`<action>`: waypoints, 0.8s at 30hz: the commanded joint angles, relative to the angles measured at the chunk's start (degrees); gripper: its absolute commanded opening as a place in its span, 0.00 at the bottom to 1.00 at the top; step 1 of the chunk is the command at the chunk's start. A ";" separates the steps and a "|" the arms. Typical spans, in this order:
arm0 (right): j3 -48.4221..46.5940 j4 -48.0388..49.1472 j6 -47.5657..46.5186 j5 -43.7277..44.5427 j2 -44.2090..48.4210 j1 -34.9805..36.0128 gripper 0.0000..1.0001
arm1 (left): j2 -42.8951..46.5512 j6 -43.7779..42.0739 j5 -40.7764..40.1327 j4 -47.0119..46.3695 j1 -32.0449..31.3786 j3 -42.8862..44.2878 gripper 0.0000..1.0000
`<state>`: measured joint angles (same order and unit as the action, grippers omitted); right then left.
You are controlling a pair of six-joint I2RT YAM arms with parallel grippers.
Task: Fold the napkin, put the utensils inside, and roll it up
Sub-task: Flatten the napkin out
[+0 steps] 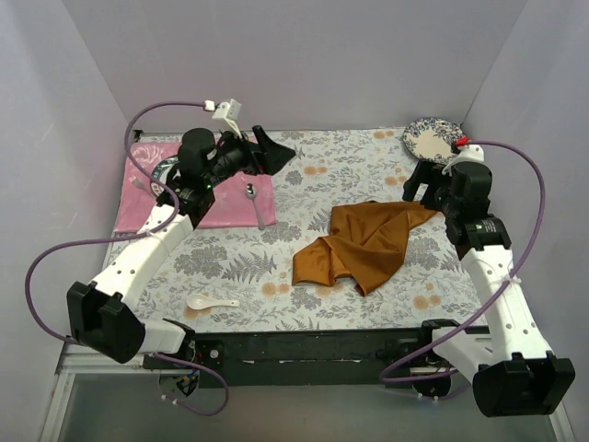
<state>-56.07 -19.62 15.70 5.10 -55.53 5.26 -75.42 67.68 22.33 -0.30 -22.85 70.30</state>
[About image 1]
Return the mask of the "brown satin napkin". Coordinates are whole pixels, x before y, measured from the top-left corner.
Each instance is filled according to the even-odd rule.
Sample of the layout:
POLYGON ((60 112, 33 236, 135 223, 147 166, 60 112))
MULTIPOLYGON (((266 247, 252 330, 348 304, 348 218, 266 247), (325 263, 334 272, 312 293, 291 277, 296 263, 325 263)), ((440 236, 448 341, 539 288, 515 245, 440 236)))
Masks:
POLYGON ((329 234, 294 255, 292 284, 334 286, 341 278, 352 278, 364 297, 399 270, 410 232, 434 216, 417 202, 335 206, 329 234))

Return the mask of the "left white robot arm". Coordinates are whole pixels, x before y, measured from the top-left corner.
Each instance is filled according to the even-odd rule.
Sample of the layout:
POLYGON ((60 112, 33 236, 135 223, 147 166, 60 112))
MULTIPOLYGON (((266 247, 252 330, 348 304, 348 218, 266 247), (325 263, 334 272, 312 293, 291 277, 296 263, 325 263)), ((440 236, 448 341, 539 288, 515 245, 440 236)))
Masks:
POLYGON ((214 187, 238 172, 274 175, 295 157, 260 126, 250 142, 230 132, 220 137, 204 128, 181 138, 178 161, 147 218, 143 236, 90 283, 75 282, 67 292, 71 334, 118 363, 139 354, 163 353, 174 367, 196 356, 192 329, 174 320, 140 321, 133 313, 140 295, 167 256, 201 223, 214 203, 214 187))

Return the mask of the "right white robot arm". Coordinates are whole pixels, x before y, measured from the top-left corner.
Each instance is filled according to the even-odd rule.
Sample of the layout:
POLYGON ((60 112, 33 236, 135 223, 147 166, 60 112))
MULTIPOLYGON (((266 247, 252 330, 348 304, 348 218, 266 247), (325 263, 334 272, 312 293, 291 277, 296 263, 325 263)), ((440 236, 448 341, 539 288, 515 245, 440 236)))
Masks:
POLYGON ((489 329, 482 338, 467 332, 468 321, 445 322, 416 343, 416 353, 427 366, 446 360, 457 369, 487 417, 552 414, 575 371, 570 359, 554 355, 526 303, 506 227, 489 212, 491 185, 482 163, 445 169, 424 160, 404 184, 404 201, 424 186, 422 205, 444 216, 446 236, 481 302, 476 315, 489 329))

